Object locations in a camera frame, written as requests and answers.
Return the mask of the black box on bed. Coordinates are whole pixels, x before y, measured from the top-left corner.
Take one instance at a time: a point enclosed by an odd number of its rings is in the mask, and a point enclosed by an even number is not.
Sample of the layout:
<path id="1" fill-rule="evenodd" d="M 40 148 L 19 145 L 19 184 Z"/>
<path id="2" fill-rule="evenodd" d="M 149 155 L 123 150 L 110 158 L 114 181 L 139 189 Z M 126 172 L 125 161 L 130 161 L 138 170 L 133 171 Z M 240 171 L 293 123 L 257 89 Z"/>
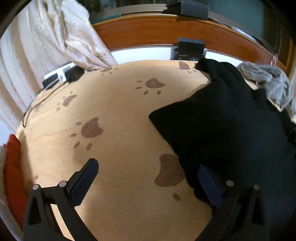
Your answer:
<path id="1" fill-rule="evenodd" d="M 202 40 L 178 38 L 178 46 L 173 51 L 173 60 L 199 61 L 205 57 L 205 42 Z"/>

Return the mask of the yellow paw print blanket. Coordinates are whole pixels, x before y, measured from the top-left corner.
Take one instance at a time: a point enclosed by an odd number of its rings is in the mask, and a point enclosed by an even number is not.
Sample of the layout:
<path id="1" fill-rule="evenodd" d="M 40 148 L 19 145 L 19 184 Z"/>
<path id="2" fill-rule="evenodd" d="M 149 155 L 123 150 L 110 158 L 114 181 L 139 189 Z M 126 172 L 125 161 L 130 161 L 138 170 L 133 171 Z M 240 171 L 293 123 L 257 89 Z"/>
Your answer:
<path id="1" fill-rule="evenodd" d="M 75 210 L 96 240 L 197 240 L 212 208 L 149 119 L 210 83 L 196 64 L 126 63 L 40 94 L 17 131 L 26 190 L 68 181 L 93 158 L 98 174 Z"/>

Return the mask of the grey garment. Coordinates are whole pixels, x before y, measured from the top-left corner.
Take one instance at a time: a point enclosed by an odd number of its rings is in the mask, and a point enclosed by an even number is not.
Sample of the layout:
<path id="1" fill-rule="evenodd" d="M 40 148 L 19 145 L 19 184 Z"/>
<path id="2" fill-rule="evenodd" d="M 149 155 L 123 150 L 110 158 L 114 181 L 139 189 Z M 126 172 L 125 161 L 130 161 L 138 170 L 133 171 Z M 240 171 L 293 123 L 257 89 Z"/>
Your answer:
<path id="1" fill-rule="evenodd" d="M 258 65 L 243 62 L 238 66 L 244 78 L 253 81 L 257 87 L 266 90 L 266 95 L 281 109 L 288 109 L 295 115 L 293 87 L 283 70 L 273 65 Z"/>

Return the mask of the red cloth item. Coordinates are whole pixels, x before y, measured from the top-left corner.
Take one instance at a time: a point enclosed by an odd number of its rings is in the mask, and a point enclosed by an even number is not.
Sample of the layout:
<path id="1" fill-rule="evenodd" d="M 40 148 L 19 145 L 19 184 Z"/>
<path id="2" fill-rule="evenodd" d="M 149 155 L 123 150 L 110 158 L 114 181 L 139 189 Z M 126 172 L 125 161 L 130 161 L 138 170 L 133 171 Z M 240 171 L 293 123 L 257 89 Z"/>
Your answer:
<path id="1" fill-rule="evenodd" d="M 23 229 L 25 212 L 28 202 L 23 173 L 20 164 L 21 143 L 15 135 L 10 135 L 4 144 L 6 151 L 4 163 L 4 193 L 13 218 Z"/>

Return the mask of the white power strip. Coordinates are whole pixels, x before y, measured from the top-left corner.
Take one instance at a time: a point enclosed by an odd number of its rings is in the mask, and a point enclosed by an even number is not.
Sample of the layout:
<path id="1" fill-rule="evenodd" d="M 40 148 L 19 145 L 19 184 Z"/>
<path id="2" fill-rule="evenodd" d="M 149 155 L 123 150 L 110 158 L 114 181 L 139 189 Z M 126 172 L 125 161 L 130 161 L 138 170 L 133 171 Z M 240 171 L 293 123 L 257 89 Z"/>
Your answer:
<path id="1" fill-rule="evenodd" d="M 42 81 L 43 89 L 49 88 L 56 81 L 65 82 L 66 81 L 66 76 L 65 76 L 66 71 L 70 70 L 74 66 L 76 66 L 76 64 L 68 63 L 62 67 L 59 67 L 59 68 L 45 74 L 44 80 Z"/>

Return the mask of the black power adapter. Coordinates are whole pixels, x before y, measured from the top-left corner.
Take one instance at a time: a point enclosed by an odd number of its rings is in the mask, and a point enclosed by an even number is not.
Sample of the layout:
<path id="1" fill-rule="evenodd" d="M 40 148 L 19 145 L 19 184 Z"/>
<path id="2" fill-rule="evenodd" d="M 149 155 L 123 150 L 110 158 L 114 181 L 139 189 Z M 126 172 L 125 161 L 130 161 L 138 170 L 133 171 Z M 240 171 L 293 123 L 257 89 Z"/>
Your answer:
<path id="1" fill-rule="evenodd" d="M 79 66 L 74 66 L 65 72 L 66 82 L 78 81 L 82 75 L 84 75 L 85 70 Z"/>

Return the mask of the left beige curtain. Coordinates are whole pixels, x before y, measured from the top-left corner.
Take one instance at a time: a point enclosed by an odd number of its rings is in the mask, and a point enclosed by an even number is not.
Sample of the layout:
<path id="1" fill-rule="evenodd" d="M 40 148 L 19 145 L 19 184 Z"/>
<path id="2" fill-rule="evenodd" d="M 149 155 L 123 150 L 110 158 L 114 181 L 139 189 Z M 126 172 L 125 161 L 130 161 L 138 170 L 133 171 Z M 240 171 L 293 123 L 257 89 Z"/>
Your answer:
<path id="1" fill-rule="evenodd" d="M 43 77 L 73 62 L 86 70 L 116 65 L 78 1 L 32 1 L 1 37 L 1 122 L 15 132 Z"/>

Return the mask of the black knit sweater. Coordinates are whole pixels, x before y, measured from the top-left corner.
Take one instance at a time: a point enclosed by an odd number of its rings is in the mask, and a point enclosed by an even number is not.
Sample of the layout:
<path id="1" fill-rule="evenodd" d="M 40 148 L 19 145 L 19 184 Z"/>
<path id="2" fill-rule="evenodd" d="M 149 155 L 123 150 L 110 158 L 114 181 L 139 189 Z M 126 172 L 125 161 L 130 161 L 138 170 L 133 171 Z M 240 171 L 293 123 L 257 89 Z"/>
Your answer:
<path id="1" fill-rule="evenodd" d="M 201 59 L 196 69 L 210 83 L 191 97 L 149 115 L 178 155 L 195 196 L 209 203 L 198 181 L 204 166 L 219 183 L 257 184 L 262 192 L 269 240 L 295 240 L 295 125 L 253 90 L 226 62 Z"/>

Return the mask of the dark box on sill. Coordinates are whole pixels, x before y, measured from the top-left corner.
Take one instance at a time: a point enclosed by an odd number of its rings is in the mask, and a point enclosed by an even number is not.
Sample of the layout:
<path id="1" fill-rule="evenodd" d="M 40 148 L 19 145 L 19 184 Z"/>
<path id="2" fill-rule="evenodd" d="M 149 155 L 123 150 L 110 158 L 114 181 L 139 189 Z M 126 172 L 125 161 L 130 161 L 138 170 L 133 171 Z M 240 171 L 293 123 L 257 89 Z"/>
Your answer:
<path id="1" fill-rule="evenodd" d="M 190 16 L 201 20 L 208 20 L 208 6 L 193 0 L 172 1 L 166 5 L 163 11 L 167 14 Z"/>

